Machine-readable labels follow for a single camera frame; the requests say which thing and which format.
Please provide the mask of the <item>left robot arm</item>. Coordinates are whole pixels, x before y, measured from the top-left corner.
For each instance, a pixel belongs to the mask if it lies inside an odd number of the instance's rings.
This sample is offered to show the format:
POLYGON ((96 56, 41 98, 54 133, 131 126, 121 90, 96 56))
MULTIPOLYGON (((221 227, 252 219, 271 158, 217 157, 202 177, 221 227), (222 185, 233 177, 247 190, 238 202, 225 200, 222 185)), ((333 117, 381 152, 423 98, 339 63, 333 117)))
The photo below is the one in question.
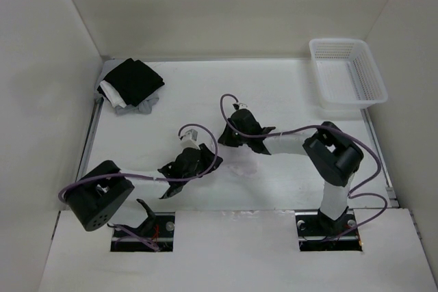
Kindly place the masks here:
MULTIPOLYGON (((157 170, 160 176, 150 179, 168 183, 160 197, 165 200, 180 193, 189 181, 217 170, 222 162, 222 157, 205 144, 184 148, 174 161, 157 170)), ((123 174, 112 160, 105 160, 80 181, 65 187, 59 199, 70 207, 86 231, 94 231, 108 223, 134 191, 133 178, 147 179, 139 174, 123 174)))

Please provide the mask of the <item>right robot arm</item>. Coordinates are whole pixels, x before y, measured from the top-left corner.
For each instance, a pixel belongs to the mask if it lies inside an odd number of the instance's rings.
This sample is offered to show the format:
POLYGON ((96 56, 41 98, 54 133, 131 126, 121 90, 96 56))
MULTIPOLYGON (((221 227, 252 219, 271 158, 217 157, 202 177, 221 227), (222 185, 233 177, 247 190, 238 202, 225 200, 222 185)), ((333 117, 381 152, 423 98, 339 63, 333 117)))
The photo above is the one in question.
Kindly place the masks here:
POLYGON ((354 142, 335 133, 336 129, 332 122, 323 122, 311 135, 303 131, 287 134, 276 127, 262 127, 249 110, 239 109, 227 118, 218 143, 233 148, 246 145, 261 155, 307 156, 324 180, 318 228, 324 235, 337 235, 344 225, 348 192, 363 152, 354 142))

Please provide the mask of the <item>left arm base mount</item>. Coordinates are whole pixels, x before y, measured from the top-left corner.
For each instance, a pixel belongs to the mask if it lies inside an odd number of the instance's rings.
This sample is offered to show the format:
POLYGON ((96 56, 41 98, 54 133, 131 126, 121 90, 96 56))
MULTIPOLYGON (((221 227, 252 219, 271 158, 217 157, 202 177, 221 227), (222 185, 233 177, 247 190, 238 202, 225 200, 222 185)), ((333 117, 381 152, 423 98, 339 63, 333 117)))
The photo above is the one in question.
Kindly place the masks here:
POLYGON ((136 202, 142 207, 144 216, 136 226, 110 222, 112 229, 111 252, 172 252, 174 249, 175 213, 155 212, 141 199, 136 202))

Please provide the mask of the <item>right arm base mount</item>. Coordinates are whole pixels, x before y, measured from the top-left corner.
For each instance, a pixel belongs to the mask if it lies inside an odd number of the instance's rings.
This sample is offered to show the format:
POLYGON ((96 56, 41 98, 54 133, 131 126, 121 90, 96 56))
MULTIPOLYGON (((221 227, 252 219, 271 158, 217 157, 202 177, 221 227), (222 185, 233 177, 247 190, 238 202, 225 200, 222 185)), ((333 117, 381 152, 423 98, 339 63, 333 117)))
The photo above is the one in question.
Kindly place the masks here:
POLYGON ((362 251, 358 229, 342 233, 356 225, 354 212, 347 210, 332 222, 319 211, 295 212, 298 247, 302 252, 362 251))

